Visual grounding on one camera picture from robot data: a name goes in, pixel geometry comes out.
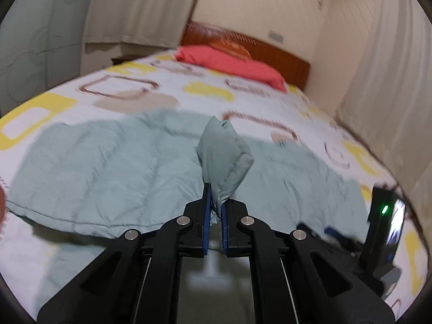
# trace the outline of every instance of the pillow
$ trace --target pillow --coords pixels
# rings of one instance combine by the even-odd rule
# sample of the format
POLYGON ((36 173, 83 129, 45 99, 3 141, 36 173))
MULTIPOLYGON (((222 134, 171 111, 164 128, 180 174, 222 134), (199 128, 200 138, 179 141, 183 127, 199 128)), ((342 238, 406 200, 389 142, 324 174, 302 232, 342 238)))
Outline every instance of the pillow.
POLYGON ((209 45, 216 50, 225 52, 229 55, 241 58, 241 59, 252 59, 249 51, 243 47, 235 43, 234 41, 228 39, 217 39, 209 42, 209 45))
POLYGON ((210 183, 220 217, 222 204, 230 198, 254 164, 251 149, 237 135, 230 121, 213 116, 207 123, 197 153, 204 182, 210 183))
POLYGON ((264 62, 240 59, 205 45, 182 46, 174 57, 181 62, 262 82, 286 93, 284 77, 275 68, 264 62))

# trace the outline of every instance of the screen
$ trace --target screen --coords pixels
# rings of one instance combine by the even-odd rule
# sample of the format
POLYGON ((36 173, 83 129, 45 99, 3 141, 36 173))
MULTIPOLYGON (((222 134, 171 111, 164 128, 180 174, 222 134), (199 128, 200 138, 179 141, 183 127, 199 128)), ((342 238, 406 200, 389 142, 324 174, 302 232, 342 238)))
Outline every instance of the screen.
POLYGON ((387 237, 387 245, 397 244, 402 233, 403 218, 405 217, 405 203, 397 200, 394 204, 393 215, 390 222, 390 231, 387 237))

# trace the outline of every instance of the wooden headboard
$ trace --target wooden headboard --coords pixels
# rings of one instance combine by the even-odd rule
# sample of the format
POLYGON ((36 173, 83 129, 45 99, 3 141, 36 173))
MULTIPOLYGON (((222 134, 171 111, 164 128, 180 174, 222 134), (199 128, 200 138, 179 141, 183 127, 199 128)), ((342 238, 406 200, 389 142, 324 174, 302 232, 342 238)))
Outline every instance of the wooden headboard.
POLYGON ((277 69, 286 82, 304 89, 311 67, 309 62, 280 48, 250 36, 206 23, 187 23, 182 45, 208 45, 218 39, 228 39, 245 47, 253 59, 277 69))

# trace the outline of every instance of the metal screw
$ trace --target metal screw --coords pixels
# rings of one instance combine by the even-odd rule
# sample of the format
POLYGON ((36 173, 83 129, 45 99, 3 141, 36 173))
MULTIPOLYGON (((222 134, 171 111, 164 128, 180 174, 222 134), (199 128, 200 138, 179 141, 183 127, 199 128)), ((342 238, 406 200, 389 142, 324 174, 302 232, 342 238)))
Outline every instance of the metal screw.
POLYGON ((136 230, 128 230, 125 232, 124 237, 128 240, 135 240, 138 237, 138 232, 136 230))
POLYGON ((241 224, 244 224, 244 225, 252 225, 255 223, 255 220, 249 216, 243 217, 240 221, 241 221, 241 224))
POLYGON ((295 230, 292 235, 297 239, 297 240, 304 240, 306 239, 307 234, 303 231, 303 230, 295 230))
POLYGON ((177 218, 177 224, 179 225, 188 225, 191 222, 191 219, 185 215, 177 218))

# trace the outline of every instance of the patterned bedsheet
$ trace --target patterned bedsheet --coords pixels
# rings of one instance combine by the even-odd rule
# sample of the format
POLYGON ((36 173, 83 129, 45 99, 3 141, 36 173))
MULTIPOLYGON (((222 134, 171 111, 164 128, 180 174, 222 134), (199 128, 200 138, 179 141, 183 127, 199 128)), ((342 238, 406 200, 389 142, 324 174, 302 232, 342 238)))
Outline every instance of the patterned bedsheet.
MULTIPOLYGON (((113 66, 77 78, 22 104, 0 119, 0 185, 6 192, 20 162, 44 126, 115 119, 155 108, 195 111, 230 119, 244 136, 307 146, 334 171, 356 179, 369 210, 374 184, 396 181, 346 130, 298 88, 282 94, 265 84, 172 60, 173 52, 113 66)), ((0 272, 23 307, 35 318, 35 297, 60 232, 31 226, 11 213, 0 231, 0 272)), ((398 318, 420 292, 427 252, 410 216, 395 257, 402 276, 386 302, 398 318)))

